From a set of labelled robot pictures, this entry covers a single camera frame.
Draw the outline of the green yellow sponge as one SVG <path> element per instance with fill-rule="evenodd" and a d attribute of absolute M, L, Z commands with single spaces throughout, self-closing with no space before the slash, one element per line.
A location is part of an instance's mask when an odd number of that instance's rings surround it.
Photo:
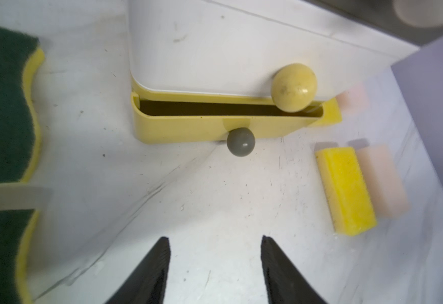
<path fill-rule="evenodd" d="M 0 211 L 0 303 L 33 303 L 26 282 L 30 243 L 39 211 Z"/>

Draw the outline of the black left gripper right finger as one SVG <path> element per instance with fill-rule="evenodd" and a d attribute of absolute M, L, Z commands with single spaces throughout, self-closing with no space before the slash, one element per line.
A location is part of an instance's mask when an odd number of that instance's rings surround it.
<path fill-rule="evenodd" d="M 261 263 L 269 303 L 326 302 L 269 236 L 261 241 Z"/>

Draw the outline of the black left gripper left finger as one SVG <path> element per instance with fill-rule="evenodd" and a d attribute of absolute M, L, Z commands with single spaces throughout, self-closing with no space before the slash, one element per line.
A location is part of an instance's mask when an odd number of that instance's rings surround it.
<path fill-rule="evenodd" d="M 107 303 L 163 303 L 170 257 L 169 239 L 159 238 Z"/>

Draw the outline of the pink sponge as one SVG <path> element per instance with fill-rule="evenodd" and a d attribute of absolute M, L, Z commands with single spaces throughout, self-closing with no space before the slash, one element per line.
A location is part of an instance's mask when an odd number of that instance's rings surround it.
<path fill-rule="evenodd" d="M 336 96 L 340 111 L 343 115 L 357 115 L 364 112 L 369 107 L 369 98 L 363 83 Z"/>
<path fill-rule="evenodd" d="M 367 146 L 356 156 L 376 215 L 396 219 L 408 212 L 411 204 L 388 146 Z"/>

